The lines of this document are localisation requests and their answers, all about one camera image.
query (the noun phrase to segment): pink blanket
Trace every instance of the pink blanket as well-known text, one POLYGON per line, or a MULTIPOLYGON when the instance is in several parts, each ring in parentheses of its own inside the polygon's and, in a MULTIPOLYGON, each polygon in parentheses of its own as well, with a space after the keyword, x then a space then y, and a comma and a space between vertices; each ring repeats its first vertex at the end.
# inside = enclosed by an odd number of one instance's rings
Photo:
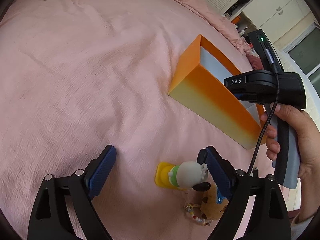
MULTIPOLYGON (((213 226, 185 217, 180 192, 154 184, 159 162, 196 160, 208 145, 237 169, 252 155, 167 95, 179 56, 199 33, 251 70, 174 0, 16 0, 9 8, 0 23, 0 208, 23 239, 43 177, 84 168, 107 144, 118 157, 93 205, 115 240, 208 237, 213 226)), ((272 172, 259 158, 260 174, 272 172)), ((248 214, 237 236, 247 222, 248 214)))
POLYGON ((205 0, 175 0, 199 17, 205 19, 212 27, 225 36, 233 46, 243 55, 246 55, 253 69, 263 69, 262 62, 257 53, 253 53, 249 44, 240 37, 236 26, 225 17, 216 13, 205 0))

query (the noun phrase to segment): yellow-orange gradient box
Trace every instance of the yellow-orange gradient box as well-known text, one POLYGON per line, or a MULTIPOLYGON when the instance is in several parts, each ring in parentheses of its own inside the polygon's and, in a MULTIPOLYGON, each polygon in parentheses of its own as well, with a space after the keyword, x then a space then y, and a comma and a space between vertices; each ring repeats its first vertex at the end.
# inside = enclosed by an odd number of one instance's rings
POLYGON ((255 147, 263 107, 238 101, 223 85, 236 66, 199 35, 181 55, 169 96, 213 124, 246 149, 255 147))

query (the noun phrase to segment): bead keychain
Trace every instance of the bead keychain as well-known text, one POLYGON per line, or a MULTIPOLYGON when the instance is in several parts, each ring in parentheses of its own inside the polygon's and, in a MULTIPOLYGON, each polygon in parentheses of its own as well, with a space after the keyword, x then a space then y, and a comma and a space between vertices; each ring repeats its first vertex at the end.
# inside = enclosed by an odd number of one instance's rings
POLYGON ((186 211, 192 216, 192 218, 198 222, 202 226, 210 226, 211 225, 211 220, 209 222, 206 222, 205 219, 199 218, 195 215, 193 212, 193 207, 198 207, 199 205, 196 204, 187 204, 186 206, 186 211))

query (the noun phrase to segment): handheld device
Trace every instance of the handheld device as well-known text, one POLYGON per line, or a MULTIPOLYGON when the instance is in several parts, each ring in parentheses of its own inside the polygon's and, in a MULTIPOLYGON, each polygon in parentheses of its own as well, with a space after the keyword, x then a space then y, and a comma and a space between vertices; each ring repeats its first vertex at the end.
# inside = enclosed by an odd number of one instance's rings
POLYGON ((297 187, 300 166, 297 134, 287 122, 273 115, 270 103, 291 105, 297 109, 306 108, 303 83, 299 74, 284 72, 280 60, 262 30, 251 32, 248 36, 260 56, 264 70, 253 70, 226 78, 224 85, 237 99, 265 106, 270 117, 267 125, 270 122, 277 129, 276 140, 281 147, 277 160, 273 163, 274 175, 279 184, 294 189, 297 187))

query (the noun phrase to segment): black toy ear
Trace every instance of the black toy ear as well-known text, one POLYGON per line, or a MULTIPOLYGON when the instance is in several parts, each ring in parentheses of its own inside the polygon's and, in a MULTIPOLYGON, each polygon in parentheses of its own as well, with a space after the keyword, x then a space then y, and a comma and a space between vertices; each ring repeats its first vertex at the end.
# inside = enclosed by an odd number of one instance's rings
POLYGON ((198 153, 198 158, 197 158, 197 163, 204 164, 205 160, 207 159, 208 152, 206 149, 201 149, 200 152, 198 153))
POLYGON ((200 184, 196 184, 192 187, 195 191, 207 191, 211 188, 211 184, 209 182, 202 182, 200 184))

